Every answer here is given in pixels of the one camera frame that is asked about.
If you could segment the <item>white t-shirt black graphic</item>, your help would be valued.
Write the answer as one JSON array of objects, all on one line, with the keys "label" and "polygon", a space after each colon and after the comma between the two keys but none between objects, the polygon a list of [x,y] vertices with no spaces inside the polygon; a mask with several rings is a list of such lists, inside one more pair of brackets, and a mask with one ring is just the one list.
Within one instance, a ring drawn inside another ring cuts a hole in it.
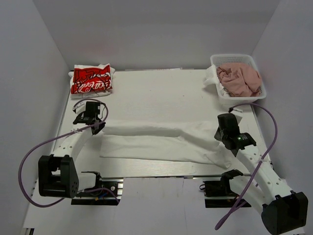
[{"label": "white t-shirt black graphic", "polygon": [[102,135],[100,157],[192,162],[228,169],[232,154],[214,138],[211,121],[109,121]]}]

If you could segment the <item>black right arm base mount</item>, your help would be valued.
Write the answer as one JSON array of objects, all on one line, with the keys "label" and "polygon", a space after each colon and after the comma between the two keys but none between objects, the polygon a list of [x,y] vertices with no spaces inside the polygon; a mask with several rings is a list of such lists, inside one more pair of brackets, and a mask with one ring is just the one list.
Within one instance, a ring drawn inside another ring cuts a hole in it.
[{"label": "black right arm base mount", "polygon": [[220,178],[209,177],[199,186],[204,193],[204,202],[207,209],[231,208],[239,195],[231,191],[230,180],[244,174],[237,169],[227,171]]}]

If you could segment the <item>pink t-shirt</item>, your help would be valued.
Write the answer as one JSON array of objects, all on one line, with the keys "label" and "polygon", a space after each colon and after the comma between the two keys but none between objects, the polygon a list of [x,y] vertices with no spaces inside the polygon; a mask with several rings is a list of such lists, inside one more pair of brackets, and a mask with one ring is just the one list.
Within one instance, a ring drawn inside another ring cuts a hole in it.
[{"label": "pink t-shirt", "polygon": [[262,77],[248,64],[221,64],[217,67],[217,76],[231,97],[257,97],[261,94]]}]

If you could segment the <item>folded red coca-cola t-shirt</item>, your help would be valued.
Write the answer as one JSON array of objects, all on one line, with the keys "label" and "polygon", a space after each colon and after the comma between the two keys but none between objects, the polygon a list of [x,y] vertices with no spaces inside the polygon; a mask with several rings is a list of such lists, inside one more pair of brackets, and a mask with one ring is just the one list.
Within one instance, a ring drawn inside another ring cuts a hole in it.
[{"label": "folded red coca-cola t-shirt", "polygon": [[112,92],[115,69],[110,64],[98,66],[75,65],[68,73],[70,77],[70,98],[94,98],[108,96]]}]

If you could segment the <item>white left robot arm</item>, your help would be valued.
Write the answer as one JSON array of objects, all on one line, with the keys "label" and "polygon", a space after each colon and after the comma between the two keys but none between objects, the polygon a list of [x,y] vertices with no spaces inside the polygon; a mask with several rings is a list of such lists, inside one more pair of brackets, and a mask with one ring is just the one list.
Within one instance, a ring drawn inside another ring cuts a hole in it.
[{"label": "white left robot arm", "polygon": [[75,160],[85,143],[105,127],[106,117],[100,118],[103,102],[90,100],[76,103],[77,115],[72,131],[49,156],[41,156],[38,162],[39,194],[46,197],[74,198],[78,193],[95,187],[100,174],[96,171],[79,173]]}]

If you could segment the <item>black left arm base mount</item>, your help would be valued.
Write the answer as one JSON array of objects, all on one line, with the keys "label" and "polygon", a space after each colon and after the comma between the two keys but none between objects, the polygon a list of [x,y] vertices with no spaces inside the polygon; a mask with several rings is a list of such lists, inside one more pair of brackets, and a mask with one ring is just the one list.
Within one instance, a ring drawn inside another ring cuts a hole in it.
[{"label": "black left arm base mount", "polygon": [[123,179],[103,178],[96,171],[82,171],[79,190],[71,200],[79,206],[117,206],[122,196]]}]

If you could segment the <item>white plastic basket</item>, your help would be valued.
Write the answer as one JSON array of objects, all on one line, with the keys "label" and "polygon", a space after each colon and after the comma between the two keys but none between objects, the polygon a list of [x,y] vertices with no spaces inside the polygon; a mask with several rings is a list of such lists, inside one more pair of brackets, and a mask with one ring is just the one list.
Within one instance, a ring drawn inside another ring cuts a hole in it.
[{"label": "white plastic basket", "polygon": [[[225,63],[244,63],[256,71],[258,71],[257,65],[254,62],[254,59],[250,55],[246,54],[214,54],[210,57],[211,65],[215,65],[216,67]],[[260,95],[259,96],[250,96],[250,97],[224,97],[218,94],[219,102],[224,106],[232,106],[236,104],[242,104],[245,102],[252,103],[258,99],[264,99],[267,96],[267,92],[264,86],[264,83],[261,83],[260,87]]]}]

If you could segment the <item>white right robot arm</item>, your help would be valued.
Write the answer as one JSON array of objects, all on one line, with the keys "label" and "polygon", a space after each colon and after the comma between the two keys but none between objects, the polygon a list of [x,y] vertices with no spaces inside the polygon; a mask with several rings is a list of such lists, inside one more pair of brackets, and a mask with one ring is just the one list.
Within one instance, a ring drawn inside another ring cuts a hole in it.
[{"label": "white right robot arm", "polygon": [[247,168],[251,178],[238,170],[225,172],[221,185],[226,193],[239,195],[261,216],[272,235],[280,235],[303,227],[307,222],[308,199],[303,192],[295,192],[274,171],[269,161],[262,159],[256,141],[248,133],[241,133],[234,114],[218,115],[219,127],[215,139]]}]

